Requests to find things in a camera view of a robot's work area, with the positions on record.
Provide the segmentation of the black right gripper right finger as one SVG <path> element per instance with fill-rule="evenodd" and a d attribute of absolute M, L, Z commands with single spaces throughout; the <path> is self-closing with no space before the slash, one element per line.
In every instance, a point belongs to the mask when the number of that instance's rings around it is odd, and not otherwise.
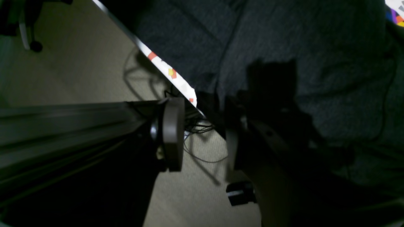
<path fill-rule="evenodd" d="M 329 146 L 291 96 L 227 97 L 228 174 L 243 172 L 264 227 L 403 226 L 403 197 L 335 174 L 357 160 L 357 148 Z"/>

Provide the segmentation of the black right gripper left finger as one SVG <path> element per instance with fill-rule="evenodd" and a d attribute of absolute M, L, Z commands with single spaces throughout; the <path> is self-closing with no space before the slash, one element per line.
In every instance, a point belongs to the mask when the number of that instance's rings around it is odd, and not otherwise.
<path fill-rule="evenodd" d="M 165 98 L 133 133 L 1 177 L 7 227 L 142 227 L 161 172 L 181 171 L 185 103 Z"/>

